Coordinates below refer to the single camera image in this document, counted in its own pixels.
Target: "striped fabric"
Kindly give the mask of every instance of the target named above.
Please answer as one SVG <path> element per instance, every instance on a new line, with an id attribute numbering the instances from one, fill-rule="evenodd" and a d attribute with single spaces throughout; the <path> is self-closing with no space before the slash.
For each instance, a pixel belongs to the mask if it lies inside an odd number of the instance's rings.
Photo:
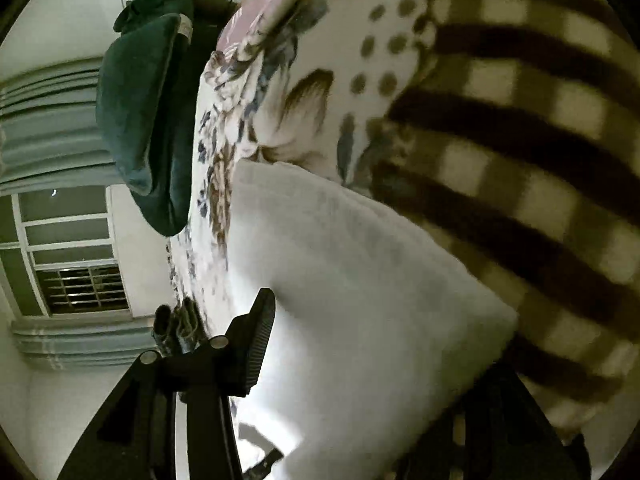
<path id="1" fill-rule="evenodd" d="M 507 358 L 570 436 L 638 355 L 640 57 L 604 0 L 427 1 L 356 181 L 518 310 Z"/>

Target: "bed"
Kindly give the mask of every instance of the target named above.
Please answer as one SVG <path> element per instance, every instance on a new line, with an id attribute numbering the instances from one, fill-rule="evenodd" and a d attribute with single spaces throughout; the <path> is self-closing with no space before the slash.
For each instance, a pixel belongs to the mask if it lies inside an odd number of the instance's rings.
<path id="1" fill-rule="evenodd" d="M 638 356 L 639 77 L 605 0 L 280 0 L 202 74 L 176 297 L 226 328 L 234 166 L 295 164 L 518 311 L 505 358 L 570 440 Z"/>

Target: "dark green towel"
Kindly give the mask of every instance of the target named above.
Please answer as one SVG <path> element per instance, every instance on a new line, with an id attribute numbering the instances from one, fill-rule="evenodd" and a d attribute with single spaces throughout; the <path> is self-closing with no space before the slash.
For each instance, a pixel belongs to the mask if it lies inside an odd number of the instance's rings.
<path id="1" fill-rule="evenodd" d="M 96 119 L 146 221 L 172 236 L 187 222 L 200 74 L 220 28 L 196 24 L 191 0 L 133 0 L 100 67 Z"/>

